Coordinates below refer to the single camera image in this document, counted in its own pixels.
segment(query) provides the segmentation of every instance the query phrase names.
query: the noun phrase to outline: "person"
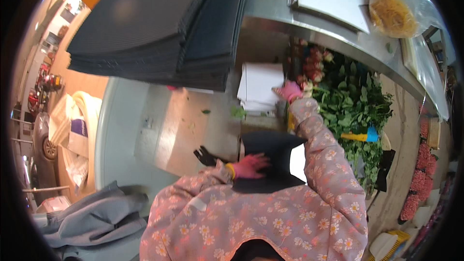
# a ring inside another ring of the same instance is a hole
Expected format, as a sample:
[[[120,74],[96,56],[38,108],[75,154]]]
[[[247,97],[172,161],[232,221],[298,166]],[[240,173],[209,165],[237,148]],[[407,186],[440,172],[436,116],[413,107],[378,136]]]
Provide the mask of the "person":
[[[234,180],[264,177],[263,155],[181,177],[153,201],[140,260],[361,260],[368,242],[364,190],[316,100],[302,98],[294,82],[277,92],[290,103],[297,134],[308,140],[308,185],[235,192]]]

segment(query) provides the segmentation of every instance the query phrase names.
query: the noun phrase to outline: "car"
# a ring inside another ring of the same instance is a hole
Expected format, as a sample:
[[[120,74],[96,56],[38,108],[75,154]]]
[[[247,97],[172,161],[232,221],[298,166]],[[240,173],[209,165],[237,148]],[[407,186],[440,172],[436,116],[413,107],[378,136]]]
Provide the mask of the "car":
[[[50,117],[46,112],[39,112],[35,118],[32,132],[31,186],[44,189],[57,186],[58,148],[48,140],[48,123]],[[34,193],[37,206],[43,200],[58,196],[57,191]]]

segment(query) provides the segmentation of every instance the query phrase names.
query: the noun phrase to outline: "gray jacket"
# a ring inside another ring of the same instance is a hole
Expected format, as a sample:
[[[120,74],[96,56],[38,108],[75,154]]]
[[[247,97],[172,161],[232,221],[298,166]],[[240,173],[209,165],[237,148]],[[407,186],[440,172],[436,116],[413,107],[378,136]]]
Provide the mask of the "gray jacket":
[[[145,194],[124,194],[114,181],[64,211],[47,214],[48,224],[40,231],[53,248],[100,245],[145,229],[138,211],[147,201]]]

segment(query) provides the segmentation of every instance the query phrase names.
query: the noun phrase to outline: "pink glove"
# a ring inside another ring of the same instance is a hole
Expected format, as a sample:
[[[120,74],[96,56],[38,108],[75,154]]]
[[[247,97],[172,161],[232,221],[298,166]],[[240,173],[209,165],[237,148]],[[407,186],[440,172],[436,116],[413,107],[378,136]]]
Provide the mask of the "pink glove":
[[[299,85],[292,81],[285,82],[283,88],[272,88],[272,90],[289,103],[291,103],[295,98],[303,97],[303,93],[301,92]]]
[[[239,162],[230,164],[235,172],[234,179],[237,178],[262,178],[265,175],[258,173],[260,169],[269,166],[269,158],[261,154],[249,154]]]

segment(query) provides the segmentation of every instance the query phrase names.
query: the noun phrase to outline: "metal table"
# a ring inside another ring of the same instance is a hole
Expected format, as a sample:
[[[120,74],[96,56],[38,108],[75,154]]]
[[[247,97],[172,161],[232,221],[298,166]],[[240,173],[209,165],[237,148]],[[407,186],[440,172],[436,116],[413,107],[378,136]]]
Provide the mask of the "metal table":
[[[377,33],[370,24],[368,7],[363,6],[362,10],[370,34],[356,33],[323,18],[295,11],[287,0],[248,0],[242,28],[285,33],[348,55],[386,75],[422,102],[426,91],[404,66],[399,40]],[[387,43],[393,50],[391,54],[386,49]],[[430,113],[436,113],[428,96],[425,107]]]

